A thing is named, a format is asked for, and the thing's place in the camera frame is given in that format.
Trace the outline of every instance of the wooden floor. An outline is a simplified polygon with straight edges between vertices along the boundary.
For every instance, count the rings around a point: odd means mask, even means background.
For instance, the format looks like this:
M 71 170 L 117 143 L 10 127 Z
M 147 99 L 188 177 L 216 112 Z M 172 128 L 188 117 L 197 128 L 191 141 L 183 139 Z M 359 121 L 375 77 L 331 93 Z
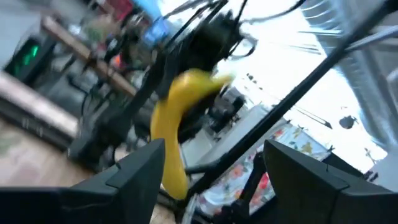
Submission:
M 0 96 L 71 136 L 77 133 L 76 118 L 3 72 L 0 72 Z M 91 175 L 72 164 L 58 149 L 0 118 L 0 186 L 69 187 Z M 172 212 L 156 206 L 150 223 L 175 222 Z

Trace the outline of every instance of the blue object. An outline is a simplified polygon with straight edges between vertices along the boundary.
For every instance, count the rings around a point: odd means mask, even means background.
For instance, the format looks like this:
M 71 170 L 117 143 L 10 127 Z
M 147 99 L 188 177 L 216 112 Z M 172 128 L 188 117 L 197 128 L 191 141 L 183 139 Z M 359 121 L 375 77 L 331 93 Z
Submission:
M 148 47 L 152 48 L 155 44 L 164 40 L 168 34 L 169 29 L 166 21 L 160 17 L 146 30 L 143 36 L 143 41 Z
M 130 0 L 133 5 L 137 4 L 150 16 L 154 21 L 162 17 L 159 6 L 157 5 L 157 0 Z

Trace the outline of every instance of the floral tablecloth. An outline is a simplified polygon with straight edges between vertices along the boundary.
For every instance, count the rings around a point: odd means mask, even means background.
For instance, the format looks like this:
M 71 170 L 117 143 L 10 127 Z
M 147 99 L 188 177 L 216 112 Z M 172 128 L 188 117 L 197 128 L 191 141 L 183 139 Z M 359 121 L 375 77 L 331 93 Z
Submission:
M 290 123 L 286 123 L 276 129 L 270 138 L 318 160 L 322 160 L 328 155 L 326 148 L 307 135 L 302 128 L 293 126 Z M 262 148 L 263 146 L 253 149 L 250 155 L 232 166 L 214 186 L 203 192 L 198 198 L 198 207 L 208 215 L 214 215 L 221 211 L 223 205 L 230 205 L 239 198 L 253 170 L 254 156 L 257 152 L 261 152 Z M 250 202 L 250 213 L 255 212 L 273 196 L 272 185 L 268 174 L 265 173 Z

